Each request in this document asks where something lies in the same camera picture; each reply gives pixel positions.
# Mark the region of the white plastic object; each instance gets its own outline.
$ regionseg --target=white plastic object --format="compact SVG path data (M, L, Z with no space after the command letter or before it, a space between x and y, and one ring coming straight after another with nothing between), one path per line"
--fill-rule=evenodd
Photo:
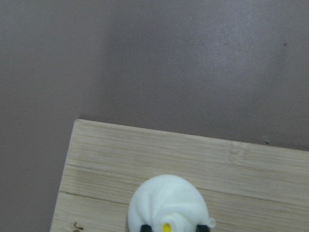
M175 175L159 175L133 194L128 210L130 232L149 225L152 232L195 232L197 225L215 227L199 191Z

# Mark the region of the wood grain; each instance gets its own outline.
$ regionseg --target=wood grain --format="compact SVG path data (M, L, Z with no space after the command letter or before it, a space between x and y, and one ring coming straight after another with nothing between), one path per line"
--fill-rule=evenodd
M128 232L137 187L159 174L194 184L213 232L309 228L309 152L86 120L74 123L52 232Z

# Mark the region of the wooden table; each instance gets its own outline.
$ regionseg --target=wooden table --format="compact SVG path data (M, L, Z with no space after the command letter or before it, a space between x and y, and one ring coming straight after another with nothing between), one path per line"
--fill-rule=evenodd
M160 174L198 188L212 232L309 231L309 152L86 120L74 123L51 231L128 232L132 194Z

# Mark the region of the gray wall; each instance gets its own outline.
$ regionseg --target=gray wall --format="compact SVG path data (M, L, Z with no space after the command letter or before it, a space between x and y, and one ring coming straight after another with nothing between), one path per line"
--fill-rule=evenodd
M77 118L309 150L308 12L1 1L0 230L49 230Z

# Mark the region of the white figurine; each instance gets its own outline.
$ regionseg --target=white figurine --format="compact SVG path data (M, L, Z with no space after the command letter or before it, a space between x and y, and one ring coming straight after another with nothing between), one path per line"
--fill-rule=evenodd
M175 175L159 175L134 193L128 225L130 232L208 232L215 220L192 184Z

